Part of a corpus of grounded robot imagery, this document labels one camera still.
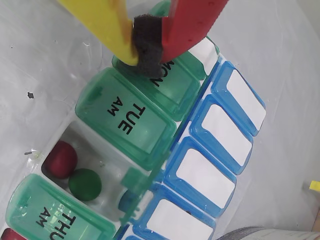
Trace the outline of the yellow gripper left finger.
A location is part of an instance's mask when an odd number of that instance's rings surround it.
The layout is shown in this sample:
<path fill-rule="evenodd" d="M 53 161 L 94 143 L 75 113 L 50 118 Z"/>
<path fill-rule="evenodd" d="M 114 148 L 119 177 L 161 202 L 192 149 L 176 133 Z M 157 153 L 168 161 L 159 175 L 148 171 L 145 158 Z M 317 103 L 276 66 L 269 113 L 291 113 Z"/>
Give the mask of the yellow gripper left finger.
<path fill-rule="evenodd" d="M 60 0 L 59 3 L 94 34 L 118 59 L 138 64 L 132 40 L 133 22 L 125 0 Z"/>

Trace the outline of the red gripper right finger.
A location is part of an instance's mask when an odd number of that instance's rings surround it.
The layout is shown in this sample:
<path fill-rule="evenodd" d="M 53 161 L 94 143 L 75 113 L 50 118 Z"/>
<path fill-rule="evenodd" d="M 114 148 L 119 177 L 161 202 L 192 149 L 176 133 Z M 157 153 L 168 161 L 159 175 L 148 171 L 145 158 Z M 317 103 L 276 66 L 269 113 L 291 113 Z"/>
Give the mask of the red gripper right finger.
<path fill-rule="evenodd" d="M 148 78 L 161 77 L 161 64 L 198 44 L 227 3 L 226 0 L 172 0 L 168 16 L 136 16 L 132 40 L 138 63 L 132 70 Z"/>

